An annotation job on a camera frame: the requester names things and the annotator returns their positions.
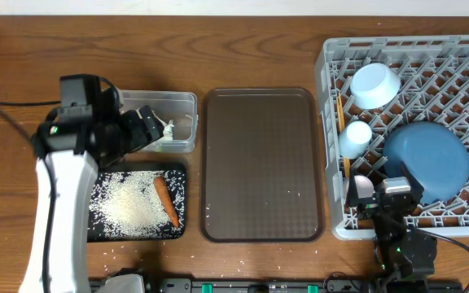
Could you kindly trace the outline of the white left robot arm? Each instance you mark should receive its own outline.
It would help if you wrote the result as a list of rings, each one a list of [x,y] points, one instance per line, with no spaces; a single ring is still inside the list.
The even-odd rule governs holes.
[[[90,197],[98,170],[164,136],[152,109],[123,112],[121,92],[91,74],[60,79],[60,105],[37,127],[37,213],[22,292],[88,292]]]

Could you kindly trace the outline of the dark blue plate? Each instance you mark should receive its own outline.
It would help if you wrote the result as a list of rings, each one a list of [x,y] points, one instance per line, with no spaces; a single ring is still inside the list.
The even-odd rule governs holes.
[[[443,125],[420,121],[393,131],[385,141],[384,170],[402,175],[404,164],[424,188],[422,204],[449,201],[469,177],[469,154],[457,135]]]

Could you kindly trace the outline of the white tissue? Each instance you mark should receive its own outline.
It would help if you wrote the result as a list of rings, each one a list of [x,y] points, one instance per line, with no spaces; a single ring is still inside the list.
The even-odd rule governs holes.
[[[136,110],[136,112],[138,113],[139,118],[142,120],[142,118],[141,118],[141,116],[138,112],[138,109]],[[156,115],[156,117],[162,122],[162,124],[164,126],[164,136],[160,140],[162,140],[162,141],[172,141],[173,140],[173,127],[174,127],[173,121],[170,120],[169,122],[164,122],[157,115]]]

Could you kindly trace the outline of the orange carrot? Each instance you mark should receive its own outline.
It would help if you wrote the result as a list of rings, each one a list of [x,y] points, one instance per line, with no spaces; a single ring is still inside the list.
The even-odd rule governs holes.
[[[164,210],[169,216],[169,219],[172,225],[175,228],[178,228],[180,223],[178,219],[178,215],[176,213],[176,209],[173,206],[173,201],[170,197],[169,190],[166,186],[165,180],[163,177],[156,177],[154,179],[154,187],[156,189],[156,193],[159,196],[160,202],[162,203]]]

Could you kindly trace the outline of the pink cup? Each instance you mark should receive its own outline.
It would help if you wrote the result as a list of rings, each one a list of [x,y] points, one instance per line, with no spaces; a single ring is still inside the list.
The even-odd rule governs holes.
[[[354,179],[357,187],[357,196],[360,199],[370,198],[374,194],[374,185],[368,177],[356,175]]]

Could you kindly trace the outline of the light blue cup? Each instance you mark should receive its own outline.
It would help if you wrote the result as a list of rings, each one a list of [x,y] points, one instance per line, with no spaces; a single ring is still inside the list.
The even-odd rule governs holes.
[[[356,159],[366,152],[372,139],[372,130],[366,122],[356,120],[345,127],[338,139],[340,155]]]

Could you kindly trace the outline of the light blue rice bowl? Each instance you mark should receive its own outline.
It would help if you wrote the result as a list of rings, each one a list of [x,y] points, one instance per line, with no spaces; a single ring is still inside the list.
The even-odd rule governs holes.
[[[401,78],[382,63],[370,63],[360,68],[350,84],[354,104],[369,110],[390,103],[401,88]]]

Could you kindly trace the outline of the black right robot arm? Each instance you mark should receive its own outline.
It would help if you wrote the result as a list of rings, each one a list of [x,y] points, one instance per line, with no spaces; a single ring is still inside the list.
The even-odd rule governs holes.
[[[367,198],[359,196],[357,174],[350,173],[346,203],[357,209],[360,220],[372,221],[375,257],[384,270],[369,285],[369,291],[430,291],[427,276],[435,273],[436,238],[405,224],[405,217],[417,208],[423,192],[405,164],[401,164],[399,177],[383,180]]]

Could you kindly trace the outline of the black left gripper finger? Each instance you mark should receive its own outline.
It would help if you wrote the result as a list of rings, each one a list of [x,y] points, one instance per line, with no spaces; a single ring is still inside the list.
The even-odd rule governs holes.
[[[139,108],[138,112],[146,126],[149,142],[160,140],[164,136],[164,126],[152,109],[149,106],[144,106]]]
[[[144,119],[138,111],[129,110],[121,115],[125,131],[124,148],[127,153],[143,149],[148,144],[148,132]]]

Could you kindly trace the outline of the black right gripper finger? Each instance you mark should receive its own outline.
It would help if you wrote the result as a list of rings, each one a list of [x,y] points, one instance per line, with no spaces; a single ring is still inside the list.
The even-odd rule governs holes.
[[[351,170],[348,178],[348,190],[346,195],[346,204],[348,206],[357,206],[361,203],[360,195],[361,175],[355,170]]]
[[[406,167],[405,163],[401,161],[400,164],[401,171],[410,184],[410,190],[413,194],[422,195],[424,192],[423,186],[419,183],[419,181],[413,176],[410,170]]]

